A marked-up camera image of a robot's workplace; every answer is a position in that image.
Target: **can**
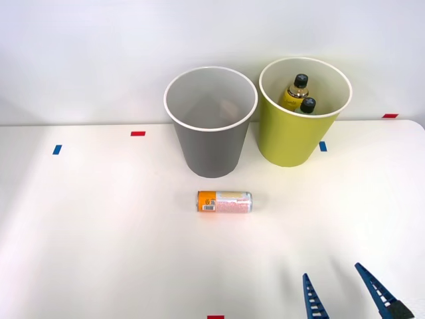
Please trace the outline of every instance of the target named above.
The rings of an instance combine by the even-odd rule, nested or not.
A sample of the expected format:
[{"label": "can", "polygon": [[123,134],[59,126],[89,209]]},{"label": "can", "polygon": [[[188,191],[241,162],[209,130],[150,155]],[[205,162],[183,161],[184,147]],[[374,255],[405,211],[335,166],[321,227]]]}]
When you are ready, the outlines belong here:
[{"label": "can", "polygon": [[198,191],[197,210],[205,213],[249,213],[252,194],[249,191]]}]

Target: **white wall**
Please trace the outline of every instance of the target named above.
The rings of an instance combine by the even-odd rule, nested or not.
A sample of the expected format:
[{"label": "white wall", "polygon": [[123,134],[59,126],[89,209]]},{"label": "white wall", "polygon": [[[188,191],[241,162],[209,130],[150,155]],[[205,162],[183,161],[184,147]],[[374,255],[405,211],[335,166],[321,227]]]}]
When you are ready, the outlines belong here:
[{"label": "white wall", "polygon": [[180,72],[229,66],[257,81],[290,55],[333,63],[342,118],[425,124],[425,1],[1,0],[0,124],[169,122]]}]

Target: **bottle cap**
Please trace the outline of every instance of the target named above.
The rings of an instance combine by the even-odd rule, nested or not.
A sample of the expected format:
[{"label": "bottle cap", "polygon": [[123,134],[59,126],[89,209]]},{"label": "bottle cap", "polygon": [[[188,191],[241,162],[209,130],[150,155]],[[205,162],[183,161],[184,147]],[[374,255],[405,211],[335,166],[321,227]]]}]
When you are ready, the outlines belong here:
[{"label": "bottle cap", "polygon": [[307,86],[307,82],[308,82],[308,76],[306,76],[305,74],[298,74],[295,77],[294,85],[297,88],[305,88]]},{"label": "bottle cap", "polygon": [[314,107],[316,106],[316,100],[314,98],[305,98],[299,107],[303,113],[313,113]]}]

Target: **blue tape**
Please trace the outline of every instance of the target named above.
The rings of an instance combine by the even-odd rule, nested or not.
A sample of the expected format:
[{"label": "blue tape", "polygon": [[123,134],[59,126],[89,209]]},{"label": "blue tape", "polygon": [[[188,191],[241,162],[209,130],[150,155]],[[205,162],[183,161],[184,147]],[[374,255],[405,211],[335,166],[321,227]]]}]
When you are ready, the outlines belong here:
[{"label": "blue tape", "polygon": [[326,143],[324,141],[319,142],[319,147],[322,152],[327,152]]},{"label": "blue tape", "polygon": [[54,147],[54,150],[53,150],[53,155],[59,155],[59,152],[60,152],[60,149],[61,148],[62,148],[62,145],[56,145]]}]

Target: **white rim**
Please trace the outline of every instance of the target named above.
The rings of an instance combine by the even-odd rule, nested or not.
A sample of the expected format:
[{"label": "white rim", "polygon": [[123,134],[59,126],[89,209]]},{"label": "white rim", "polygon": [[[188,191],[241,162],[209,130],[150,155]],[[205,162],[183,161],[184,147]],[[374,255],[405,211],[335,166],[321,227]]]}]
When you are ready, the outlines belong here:
[{"label": "white rim", "polygon": [[[345,82],[347,83],[347,85],[349,87],[349,91],[350,91],[348,100],[346,101],[346,103],[344,104],[344,106],[342,108],[340,108],[340,109],[338,109],[338,110],[336,110],[336,111],[334,111],[332,113],[328,113],[328,114],[322,114],[322,115],[305,115],[305,114],[298,114],[298,113],[295,113],[295,112],[286,110],[285,108],[282,108],[279,104],[276,104],[275,102],[273,102],[272,99],[266,94],[266,92],[264,92],[264,88],[263,88],[263,76],[264,76],[264,74],[266,73],[266,71],[271,66],[273,66],[274,64],[276,64],[278,62],[281,62],[283,60],[311,60],[311,61],[315,61],[315,62],[319,62],[321,64],[324,64],[324,65],[328,66],[329,68],[332,68],[333,70],[337,71],[344,78]],[[335,68],[333,65],[331,65],[329,63],[323,62],[321,60],[317,60],[316,58],[306,58],[306,57],[281,58],[280,60],[276,60],[276,61],[270,63],[268,66],[266,66],[264,68],[264,70],[260,74],[260,90],[261,90],[261,93],[263,94],[263,96],[267,99],[267,101],[270,102],[271,105],[275,106],[276,108],[278,108],[281,111],[284,111],[284,112],[289,113],[289,114],[292,114],[292,115],[299,116],[301,118],[328,118],[330,116],[334,116],[334,115],[340,113],[342,110],[344,110],[347,107],[347,105],[351,101],[351,97],[353,96],[353,88],[351,87],[351,83],[350,83],[349,79],[339,69]]]},{"label": "white rim", "polygon": [[[254,101],[254,105],[252,106],[251,111],[248,113],[247,116],[245,116],[240,121],[238,121],[238,122],[236,122],[232,125],[225,126],[223,128],[197,128],[196,126],[191,126],[191,125],[188,125],[188,124],[180,121],[170,112],[170,110],[168,109],[168,105],[167,105],[167,95],[168,95],[169,89],[174,84],[174,82],[179,80],[182,76],[184,76],[184,75],[186,75],[190,72],[193,72],[193,71],[196,71],[196,70],[201,70],[201,69],[204,69],[204,68],[219,68],[221,70],[231,71],[231,72],[236,73],[237,75],[241,76],[242,78],[244,78],[251,85],[252,90],[254,91],[255,101]],[[255,109],[257,108],[257,104],[258,104],[258,92],[257,92],[257,89],[256,89],[254,83],[252,83],[252,81],[248,77],[243,75],[242,73],[235,71],[235,70],[232,70],[231,68],[225,68],[223,66],[202,66],[200,68],[193,68],[192,70],[186,71],[186,72],[180,74],[179,76],[177,76],[176,78],[174,78],[174,80],[172,80],[170,82],[170,84],[168,84],[167,88],[165,89],[165,93],[164,93],[164,106],[165,106],[165,110],[167,111],[169,117],[172,118],[177,123],[179,123],[180,125],[188,128],[190,130],[195,130],[195,131],[200,131],[200,132],[219,132],[219,131],[224,131],[224,130],[229,130],[231,128],[234,128],[235,126],[238,126],[239,124],[247,121],[247,119],[249,119],[251,117],[251,115],[255,112]]]}]

